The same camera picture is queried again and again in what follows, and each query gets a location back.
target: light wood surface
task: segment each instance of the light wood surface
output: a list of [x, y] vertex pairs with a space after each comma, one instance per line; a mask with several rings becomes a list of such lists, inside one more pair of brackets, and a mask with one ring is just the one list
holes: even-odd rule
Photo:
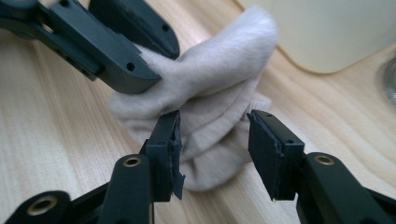
[[[233, 0], [148, 1], [176, 30], [182, 51], [242, 11]], [[363, 186], [396, 198], [396, 109], [381, 66], [396, 45], [330, 75], [296, 67], [276, 50], [259, 91], [306, 144], [338, 157]], [[112, 90], [90, 82], [39, 42], [0, 31], [0, 222], [37, 193], [71, 197], [106, 183], [113, 165], [140, 146], [106, 111]], [[299, 223], [295, 202], [272, 203], [252, 164], [209, 192], [156, 204], [157, 223]]]

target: folded cloth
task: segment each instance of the folded cloth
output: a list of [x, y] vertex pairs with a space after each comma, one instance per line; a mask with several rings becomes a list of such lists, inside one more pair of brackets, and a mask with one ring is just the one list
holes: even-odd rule
[[271, 104], [255, 89], [275, 45], [275, 23], [251, 7], [175, 61], [139, 47], [163, 79], [141, 94], [115, 93], [109, 111], [143, 144], [161, 114], [179, 110], [185, 188], [212, 189], [250, 161], [246, 113]]

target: wooden table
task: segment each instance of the wooden table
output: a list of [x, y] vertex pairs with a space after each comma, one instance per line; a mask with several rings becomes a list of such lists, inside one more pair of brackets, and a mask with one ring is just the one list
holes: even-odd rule
[[[242, 11], [233, 0], [148, 1], [176, 30], [182, 51]], [[305, 72], [277, 49], [259, 91], [306, 144], [338, 157], [363, 186], [396, 198], [396, 108], [381, 66], [396, 45], [329, 75]], [[39, 192], [74, 199], [106, 183], [115, 161], [140, 146], [112, 118], [112, 90], [90, 82], [41, 43], [0, 31], [0, 221]], [[252, 164], [227, 185], [156, 204], [157, 223], [298, 223], [295, 202], [271, 203]]]

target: wood grain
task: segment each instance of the wood grain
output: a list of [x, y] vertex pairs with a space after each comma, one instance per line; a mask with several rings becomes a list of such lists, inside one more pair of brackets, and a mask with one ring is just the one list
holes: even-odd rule
[[[148, 3], [172, 24], [182, 51], [242, 11], [232, 0]], [[365, 187], [392, 198], [396, 109], [380, 69], [395, 50], [329, 75], [305, 72], [277, 50], [258, 87], [306, 152], [333, 154]], [[0, 222], [39, 192], [61, 189], [74, 199], [104, 184], [118, 158], [139, 150], [107, 113], [112, 90], [100, 80], [90, 82], [41, 43], [7, 31], [0, 31], [0, 58]], [[218, 189], [183, 193], [183, 201], [156, 204], [157, 223], [298, 223], [295, 202], [271, 203], [252, 164]]]

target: cloth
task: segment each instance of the cloth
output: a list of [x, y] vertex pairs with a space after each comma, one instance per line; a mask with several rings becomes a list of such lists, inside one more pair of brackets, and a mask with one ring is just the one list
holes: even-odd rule
[[271, 104], [255, 89], [276, 38], [269, 14], [251, 7], [175, 61], [139, 47], [163, 79], [141, 94], [115, 93], [109, 111], [143, 144], [161, 114], [179, 110], [185, 188], [212, 189], [251, 161], [246, 113]]

